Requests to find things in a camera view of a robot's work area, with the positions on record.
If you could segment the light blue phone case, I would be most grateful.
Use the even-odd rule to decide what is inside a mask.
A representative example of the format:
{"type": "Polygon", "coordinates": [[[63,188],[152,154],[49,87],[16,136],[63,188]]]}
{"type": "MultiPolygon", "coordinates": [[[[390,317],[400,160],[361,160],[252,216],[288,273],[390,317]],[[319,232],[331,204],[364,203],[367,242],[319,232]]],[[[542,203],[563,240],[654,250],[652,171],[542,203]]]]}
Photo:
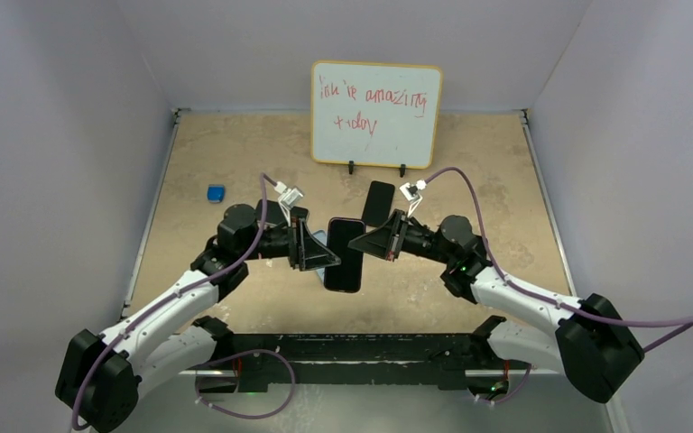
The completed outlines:
{"type": "MultiPolygon", "coordinates": [[[[324,229],[317,230],[312,233],[313,238],[321,244],[323,247],[327,245],[327,240],[328,240],[328,233],[324,229]]],[[[316,275],[319,278],[319,281],[321,284],[324,284],[324,278],[325,278],[325,268],[322,266],[323,263],[325,263],[325,255],[323,255],[323,249],[318,247],[316,249],[316,253],[318,256],[314,259],[315,264],[318,266],[317,269],[314,270],[316,275]]]]}

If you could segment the black smartphone with purple edge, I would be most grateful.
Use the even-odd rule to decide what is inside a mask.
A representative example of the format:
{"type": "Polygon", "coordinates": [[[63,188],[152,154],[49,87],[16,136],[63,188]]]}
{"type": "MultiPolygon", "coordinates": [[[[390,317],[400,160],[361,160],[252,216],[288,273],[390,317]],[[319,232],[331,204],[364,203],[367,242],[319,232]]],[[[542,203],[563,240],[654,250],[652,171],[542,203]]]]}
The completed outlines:
{"type": "Polygon", "coordinates": [[[323,285],[327,290],[357,293],[361,290],[364,254],[349,243],[365,233],[365,223],[354,218],[334,217],[328,223],[327,248],[340,264],[325,269],[323,285]]]}

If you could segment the small blue eraser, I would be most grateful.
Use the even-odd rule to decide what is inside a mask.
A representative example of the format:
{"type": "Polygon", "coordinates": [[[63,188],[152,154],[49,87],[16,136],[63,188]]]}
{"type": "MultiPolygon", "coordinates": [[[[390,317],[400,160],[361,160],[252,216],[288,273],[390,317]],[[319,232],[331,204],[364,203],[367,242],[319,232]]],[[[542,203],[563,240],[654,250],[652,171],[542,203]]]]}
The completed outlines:
{"type": "Polygon", "coordinates": [[[207,187],[207,201],[209,203],[221,203],[226,195],[226,187],[224,185],[212,184],[207,187]]]}

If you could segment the black phone case with cutouts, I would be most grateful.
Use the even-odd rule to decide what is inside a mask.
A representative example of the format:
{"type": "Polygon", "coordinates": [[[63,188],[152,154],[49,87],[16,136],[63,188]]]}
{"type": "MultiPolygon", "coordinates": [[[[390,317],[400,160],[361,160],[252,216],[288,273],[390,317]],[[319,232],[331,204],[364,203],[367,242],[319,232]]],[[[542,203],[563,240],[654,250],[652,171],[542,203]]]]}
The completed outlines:
{"type": "MultiPolygon", "coordinates": [[[[256,207],[255,207],[255,216],[258,221],[262,219],[262,210],[263,210],[263,201],[259,199],[257,201],[256,207]]],[[[291,209],[291,217],[297,217],[299,219],[307,220],[309,216],[309,211],[308,209],[304,207],[293,207],[291,209]]],[[[268,226],[279,226],[283,225],[286,226],[288,225],[287,220],[282,212],[282,209],[280,208],[279,204],[276,201],[273,200],[268,200],[267,201],[267,213],[266,213],[266,219],[265,223],[268,226]]]]}

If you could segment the yellow framed whiteboard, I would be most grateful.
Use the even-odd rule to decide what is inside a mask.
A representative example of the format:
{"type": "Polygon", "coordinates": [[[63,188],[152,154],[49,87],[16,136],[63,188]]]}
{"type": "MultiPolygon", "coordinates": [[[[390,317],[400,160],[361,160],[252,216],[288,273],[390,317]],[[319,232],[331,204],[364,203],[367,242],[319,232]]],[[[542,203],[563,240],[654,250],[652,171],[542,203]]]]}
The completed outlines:
{"type": "Polygon", "coordinates": [[[314,161],[422,170],[432,163],[444,74],[436,66],[319,60],[311,68],[314,161]]]}

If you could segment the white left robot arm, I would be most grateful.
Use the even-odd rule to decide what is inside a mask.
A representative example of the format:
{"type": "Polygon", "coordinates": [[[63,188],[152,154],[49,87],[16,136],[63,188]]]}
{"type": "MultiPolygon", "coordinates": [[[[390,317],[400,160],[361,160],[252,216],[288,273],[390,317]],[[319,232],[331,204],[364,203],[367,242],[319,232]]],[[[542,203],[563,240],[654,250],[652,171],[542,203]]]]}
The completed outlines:
{"type": "Polygon", "coordinates": [[[70,339],[55,395],[71,408],[72,428],[110,432],[157,380],[196,364],[228,365],[229,340],[200,326],[178,330],[236,289],[249,274],[247,261],[282,257],[300,272],[340,263],[305,220],[267,226],[253,207],[230,207],[204,251],[170,288],[129,318],[97,334],[83,329],[70,339]]]}

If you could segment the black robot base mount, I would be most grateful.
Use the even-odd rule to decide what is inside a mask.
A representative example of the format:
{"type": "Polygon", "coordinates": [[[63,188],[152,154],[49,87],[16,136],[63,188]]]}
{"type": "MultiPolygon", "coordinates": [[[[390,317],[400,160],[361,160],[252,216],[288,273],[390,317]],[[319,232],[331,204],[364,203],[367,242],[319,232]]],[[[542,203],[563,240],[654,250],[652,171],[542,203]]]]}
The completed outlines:
{"type": "Polygon", "coordinates": [[[217,339],[201,369],[230,372],[239,392],[271,384],[428,385],[481,398],[505,395],[522,362],[496,357],[478,335],[233,334],[217,339]]]}

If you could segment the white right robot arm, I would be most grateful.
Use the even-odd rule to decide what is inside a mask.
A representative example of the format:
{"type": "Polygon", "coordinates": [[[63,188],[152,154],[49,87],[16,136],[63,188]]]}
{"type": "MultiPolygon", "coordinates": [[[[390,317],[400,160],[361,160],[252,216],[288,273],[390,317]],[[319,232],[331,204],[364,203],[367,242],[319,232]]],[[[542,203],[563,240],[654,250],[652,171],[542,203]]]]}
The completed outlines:
{"type": "Polygon", "coordinates": [[[348,245],[389,262],[410,253],[443,263],[440,278],[454,297],[502,311],[470,344],[473,360],[483,367],[522,361],[561,373],[585,397],[607,403],[644,358],[608,299],[560,295],[497,270],[464,216],[447,216],[431,230],[396,209],[348,245]]]}

